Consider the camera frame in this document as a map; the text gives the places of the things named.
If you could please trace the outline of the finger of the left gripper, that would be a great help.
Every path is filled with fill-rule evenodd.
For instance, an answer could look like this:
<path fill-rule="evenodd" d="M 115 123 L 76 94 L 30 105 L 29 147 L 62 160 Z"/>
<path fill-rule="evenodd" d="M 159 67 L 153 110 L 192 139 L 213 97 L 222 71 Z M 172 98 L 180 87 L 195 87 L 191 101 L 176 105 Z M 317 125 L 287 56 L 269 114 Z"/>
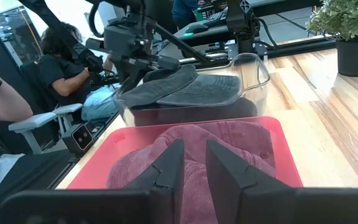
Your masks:
<path fill-rule="evenodd" d="M 121 87 L 119 89 L 120 93 L 125 93 L 127 91 L 132 90 L 138 85 L 138 83 L 142 79 L 142 72 L 132 74 L 119 72 L 118 75 L 121 84 Z"/>

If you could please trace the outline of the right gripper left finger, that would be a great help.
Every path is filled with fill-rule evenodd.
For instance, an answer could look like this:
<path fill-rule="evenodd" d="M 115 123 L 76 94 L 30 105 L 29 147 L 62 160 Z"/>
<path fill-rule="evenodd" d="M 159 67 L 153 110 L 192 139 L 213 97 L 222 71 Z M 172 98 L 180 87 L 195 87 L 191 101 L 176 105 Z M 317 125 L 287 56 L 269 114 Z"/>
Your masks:
<path fill-rule="evenodd" d="M 185 148 L 176 139 L 134 180 L 126 190 L 144 194 L 142 219 L 136 224 L 180 224 L 185 168 Z"/>

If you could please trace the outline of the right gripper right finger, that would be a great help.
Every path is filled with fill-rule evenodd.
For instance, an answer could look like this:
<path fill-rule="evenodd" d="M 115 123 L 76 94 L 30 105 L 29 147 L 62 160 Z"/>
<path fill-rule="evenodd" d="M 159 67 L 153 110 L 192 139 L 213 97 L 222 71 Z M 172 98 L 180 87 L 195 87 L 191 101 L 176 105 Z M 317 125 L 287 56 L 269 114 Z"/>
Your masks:
<path fill-rule="evenodd" d="M 293 223 L 295 189 L 213 140 L 206 170 L 218 224 Z"/>

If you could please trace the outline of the black baseball cap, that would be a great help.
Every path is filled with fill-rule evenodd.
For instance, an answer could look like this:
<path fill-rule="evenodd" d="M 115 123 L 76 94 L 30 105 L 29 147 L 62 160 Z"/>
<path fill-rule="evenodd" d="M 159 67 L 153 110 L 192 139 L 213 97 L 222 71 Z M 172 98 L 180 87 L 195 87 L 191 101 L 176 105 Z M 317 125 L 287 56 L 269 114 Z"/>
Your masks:
<path fill-rule="evenodd" d="M 150 104 L 215 106 L 234 101 L 242 90 L 238 77 L 200 75 L 192 65 L 146 73 L 143 84 L 121 94 L 128 108 Z"/>

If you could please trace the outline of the red plastic bin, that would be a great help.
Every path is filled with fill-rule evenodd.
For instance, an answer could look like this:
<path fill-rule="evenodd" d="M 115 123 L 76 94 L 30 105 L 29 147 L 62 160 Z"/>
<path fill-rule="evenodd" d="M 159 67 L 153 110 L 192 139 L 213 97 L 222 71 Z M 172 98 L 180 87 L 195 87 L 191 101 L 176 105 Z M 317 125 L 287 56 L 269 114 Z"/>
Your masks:
<path fill-rule="evenodd" d="M 257 123 L 270 131 L 276 166 L 276 178 L 291 187 L 303 185 L 280 122 L 269 116 L 237 118 Z M 88 151 L 77 163 L 78 173 L 67 183 L 68 189 L 102 189 L 111 167 L 126 154 L 152 144 L 173 124 L 121 128 L 113 131 L 94 151 Z"/>

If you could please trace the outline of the black mouse with green light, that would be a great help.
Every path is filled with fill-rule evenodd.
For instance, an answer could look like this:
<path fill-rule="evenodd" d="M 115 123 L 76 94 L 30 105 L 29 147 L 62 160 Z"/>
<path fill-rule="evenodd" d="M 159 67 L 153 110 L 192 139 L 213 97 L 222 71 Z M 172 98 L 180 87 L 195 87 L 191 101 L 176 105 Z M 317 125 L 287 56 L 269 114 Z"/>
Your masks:
<path fill-rule="evenodd" d="M 204 32 L 207 31 L 208 29 L 209 27 L 204 24 L 193 24 L 186 29 L 184 36 L 189 36 L 200 32 Z"/>

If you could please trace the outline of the clear plastic bin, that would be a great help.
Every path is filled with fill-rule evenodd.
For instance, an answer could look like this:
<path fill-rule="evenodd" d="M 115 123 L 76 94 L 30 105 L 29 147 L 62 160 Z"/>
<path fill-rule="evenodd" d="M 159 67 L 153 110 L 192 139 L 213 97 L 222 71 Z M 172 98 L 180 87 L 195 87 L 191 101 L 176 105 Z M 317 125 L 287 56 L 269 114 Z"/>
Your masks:
<path fill-rule="evenodd" d="M 128 108 L 119 100 L 122 93 L 118 89 L 114 102 L 125 124 L 127 126 L 151 126 L 245 118 L 263 114 L 270 75 L 262 60 L 255 54 L 239 54 L 225 66 L 196 69 L 196 71 L 200 75 L 238 77 L 242 90 L 234 101 L 223 105 L 170 106 L 154 103 Z"/>

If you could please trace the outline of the grey desk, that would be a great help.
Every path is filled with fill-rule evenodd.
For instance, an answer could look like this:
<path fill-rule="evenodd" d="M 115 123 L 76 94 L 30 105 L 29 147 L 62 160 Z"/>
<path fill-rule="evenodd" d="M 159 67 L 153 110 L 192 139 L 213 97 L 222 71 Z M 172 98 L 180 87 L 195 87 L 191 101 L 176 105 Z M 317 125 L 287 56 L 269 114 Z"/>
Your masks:
<path fill-rule="evenodd" d="M 204 32 L 185 34 L 186 29 L 189 26 L 179 30 L 174 34 L 178 39 L 186 42 L 189 45 L 201 45 L 213 42 L 220 42 L 224 40 L 231 40 L 234 38 L 234 34 L 229 31 L 226 25 L 212 27 Z"/>

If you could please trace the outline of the black keyboard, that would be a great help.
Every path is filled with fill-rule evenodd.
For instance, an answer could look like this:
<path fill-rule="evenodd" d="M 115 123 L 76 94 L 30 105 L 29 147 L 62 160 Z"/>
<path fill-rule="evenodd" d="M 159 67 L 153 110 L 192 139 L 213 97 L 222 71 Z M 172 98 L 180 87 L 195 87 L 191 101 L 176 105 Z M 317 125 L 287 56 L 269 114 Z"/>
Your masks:
<path fill-rule="evenodd" d="M 225 8 L 220 12 L 214 13 L 206 20 L 204 25 L 209 28 L 224 25 L 226 23 L 227 11 L 228 8 Z"/>

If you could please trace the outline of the potted green plant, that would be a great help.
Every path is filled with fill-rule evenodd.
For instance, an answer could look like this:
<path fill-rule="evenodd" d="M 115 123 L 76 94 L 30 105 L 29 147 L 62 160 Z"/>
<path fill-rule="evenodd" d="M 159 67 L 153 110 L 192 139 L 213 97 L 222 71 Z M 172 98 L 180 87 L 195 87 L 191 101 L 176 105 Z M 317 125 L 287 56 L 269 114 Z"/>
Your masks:
<path fill-rule="evenodd" d="M 306 26 L 336 40 L 339 74 L 358 77 L 358 0 L 322 0 Z"/>

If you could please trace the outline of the black aluminium frame rail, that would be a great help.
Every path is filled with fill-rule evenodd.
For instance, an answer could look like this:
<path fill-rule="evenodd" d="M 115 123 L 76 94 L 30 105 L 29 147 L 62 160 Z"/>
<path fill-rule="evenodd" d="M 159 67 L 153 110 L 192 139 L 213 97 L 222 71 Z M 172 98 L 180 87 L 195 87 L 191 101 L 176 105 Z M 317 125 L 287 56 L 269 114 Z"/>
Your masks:
<path fill-rule="evenodd" d="M 254 44 L 253 54 L 258 55 L 262 60 L 270 58 L 277 58 L 289 55 L 296 55 L 308 52 L 314 52 L 319 50 L 333 49 L 336 47 L 336 40 L 331 38 L 324 38 L 322 36 L 315 36 L 300 40 L 298 42 L 288 42 L 280 44 L 278 47 L 267 47 L 265 44 Z M 216 59 L 219 62 L 219 66 L 225 65 L 222 60 L 232 60 L 240 54 L 237 44 L 228 44 L 224 48 L 223 53 L 209 54 L 208 56 Z"/>
<path fill-rule="evenodd" d="M 123 120 L 119 117 L 119 113 L 115 113 L 109 118 L 105 125 L 99 130 L 95 136 L 92 145 L 82 157 L 72 157 L 68 160 L 68 164 L 63 170 L 52 180 L 48 189 L 66 189 L 79 172 L 84 168 L 88 161 L 94 156 L 99 147 L 103 144 L 106 138 L 116 129 L 124 125 Z"/>

